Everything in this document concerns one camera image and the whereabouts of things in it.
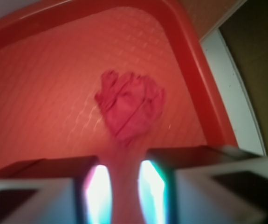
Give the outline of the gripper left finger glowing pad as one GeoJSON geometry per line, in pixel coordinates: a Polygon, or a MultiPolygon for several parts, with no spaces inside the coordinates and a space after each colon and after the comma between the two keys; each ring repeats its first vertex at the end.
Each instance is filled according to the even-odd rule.
{"type": "Polygon", "coordinates": [[[111,216],[110,176],[95,155],[0,168],[0,224],[109,224],[111,216]]]}

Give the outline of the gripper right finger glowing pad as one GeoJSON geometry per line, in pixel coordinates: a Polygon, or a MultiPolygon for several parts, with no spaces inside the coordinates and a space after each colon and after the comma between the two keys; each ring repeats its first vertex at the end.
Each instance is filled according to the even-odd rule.
{"type": "Polygon", "coordinates": [[[151,148],[138,195],[147,224],[268,224],[268,156],[231,146],[151,148]]]}

